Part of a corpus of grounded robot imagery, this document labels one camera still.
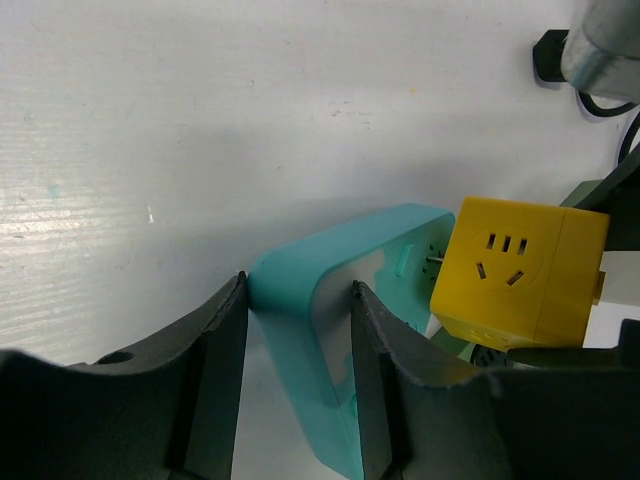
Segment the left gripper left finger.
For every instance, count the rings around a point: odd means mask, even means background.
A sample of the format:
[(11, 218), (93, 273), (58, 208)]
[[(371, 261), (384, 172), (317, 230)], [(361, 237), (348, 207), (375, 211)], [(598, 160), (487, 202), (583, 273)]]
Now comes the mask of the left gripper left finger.
[(227, 479), (248, 330), (231, 278), (191, 313), (93, 364), (1, 354), (5, 479)]

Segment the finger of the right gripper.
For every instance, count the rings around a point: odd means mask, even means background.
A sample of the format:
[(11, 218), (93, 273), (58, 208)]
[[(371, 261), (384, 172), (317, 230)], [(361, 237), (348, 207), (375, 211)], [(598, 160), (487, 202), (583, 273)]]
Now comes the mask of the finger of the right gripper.
[(639, 150), (629, 155), (585, 198), (579, 208), (608, 214), (605, 251), (638, 251), (640, 226)]

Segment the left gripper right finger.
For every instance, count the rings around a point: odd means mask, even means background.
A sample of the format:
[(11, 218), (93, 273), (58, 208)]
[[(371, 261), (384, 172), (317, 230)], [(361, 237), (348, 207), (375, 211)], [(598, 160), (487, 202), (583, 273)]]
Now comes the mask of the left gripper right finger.
[(351, 289), (368, 479), (635, 479), (639, 323), (610, 349), (523, 349), (481, 368)]

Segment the teal triangular power strip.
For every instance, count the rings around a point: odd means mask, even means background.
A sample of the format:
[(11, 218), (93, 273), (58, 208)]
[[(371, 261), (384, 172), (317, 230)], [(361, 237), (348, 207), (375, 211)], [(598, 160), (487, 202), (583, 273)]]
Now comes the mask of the teal triangular power strip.
[(403, 204), (281, 245), (249, 273), (250, 308), (316, 458), (348, 479), (364, 476), (351, 344), (354, 281), (421, 334), (455, 217)]

